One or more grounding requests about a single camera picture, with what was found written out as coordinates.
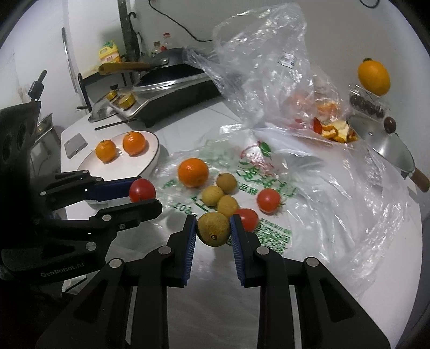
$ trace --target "wooden pan handle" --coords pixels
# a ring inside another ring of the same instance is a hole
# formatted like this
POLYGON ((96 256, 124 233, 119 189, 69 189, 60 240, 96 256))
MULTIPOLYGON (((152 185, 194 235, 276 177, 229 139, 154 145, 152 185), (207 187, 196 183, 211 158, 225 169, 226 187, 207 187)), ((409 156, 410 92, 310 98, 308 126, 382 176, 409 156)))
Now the wooden pan handle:
POLYGON ((423 193, 428 192, 430 188, 430 181, 428 177, 422 173, 418 168, 415 167, 415 171, 412 174, 412 182, 416 184, 416 186, 421 190, 423 193))
POLYGON ((100 75, 108 75, 112 73, 124 73, 127 71, 145 71, 154 68, 153 64, 141 62, 121 62, 121 63, 103 63, 98 67, 100 75))

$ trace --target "bag barcode label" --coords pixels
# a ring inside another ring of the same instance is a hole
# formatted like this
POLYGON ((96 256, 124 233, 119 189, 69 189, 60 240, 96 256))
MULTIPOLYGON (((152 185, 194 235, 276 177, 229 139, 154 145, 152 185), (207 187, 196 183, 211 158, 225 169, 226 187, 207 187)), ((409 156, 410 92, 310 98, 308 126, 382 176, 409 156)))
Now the bag barcode label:
POLYGON ((279 57, 278 63, 284 67, 293 68, 295 63, 295 56, 291 53, 283 52, 282 56, 279 57))

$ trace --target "plate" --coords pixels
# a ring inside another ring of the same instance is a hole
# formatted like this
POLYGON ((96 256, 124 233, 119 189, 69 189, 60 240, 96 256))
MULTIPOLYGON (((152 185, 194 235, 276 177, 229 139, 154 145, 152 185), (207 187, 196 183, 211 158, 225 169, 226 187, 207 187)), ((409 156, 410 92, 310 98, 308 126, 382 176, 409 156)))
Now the plate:
POLYGON ((148 175, 157 164, 160 155, 160 143, 154 133, 140 132, 146 139, 146 149, 137 155, 129 155, 123 149, 123 138, 128 133, 122 133, 111 138, 117 146, 117 156, 110 162, 103 163, 95 154, 95 149, 82 161, 78 171, 88 170, 93 177, 101 177, 104 181, 148 175))

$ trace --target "cherry tomato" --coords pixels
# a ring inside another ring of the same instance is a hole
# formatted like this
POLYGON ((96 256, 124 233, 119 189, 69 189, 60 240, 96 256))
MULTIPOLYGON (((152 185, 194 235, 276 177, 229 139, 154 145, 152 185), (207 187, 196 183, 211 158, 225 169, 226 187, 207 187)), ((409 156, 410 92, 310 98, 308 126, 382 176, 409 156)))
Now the cherry tomato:
POLYGON ((261 212, 274 213, 281 203, 281 195, 275 189, 263 189, 257 195, 257 205, 261 212))
POLYGON ((155 187, 147 179, 136 179, 129 189, 131 202, 155 199, 155 187))
POLYGON ((252 233, 258 224, 258 215, 250 208, 239 208, 234 214, 240 216, 245 231, 252 233))
POLYGON ((323 132, 323 127, 316 117, 313 118, 313 131, 319 135, 323 132))

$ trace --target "gold lid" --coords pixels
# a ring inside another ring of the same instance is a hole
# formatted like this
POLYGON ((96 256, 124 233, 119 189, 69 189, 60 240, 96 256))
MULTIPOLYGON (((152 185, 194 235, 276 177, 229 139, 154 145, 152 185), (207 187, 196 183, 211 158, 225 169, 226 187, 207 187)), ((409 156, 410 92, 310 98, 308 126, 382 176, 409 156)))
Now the gold lid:
POLYGON ((106 95, 106 98, 108 101, 113 100, 116 96, 118 96, 118 92, 115 90, 110 90, 109 93, 106 95))
POLYGON ((132 93, 125 95, 118 101, 118 105, 124 110, 130 108, 134 103, 136 103, 136 98, 132 93))

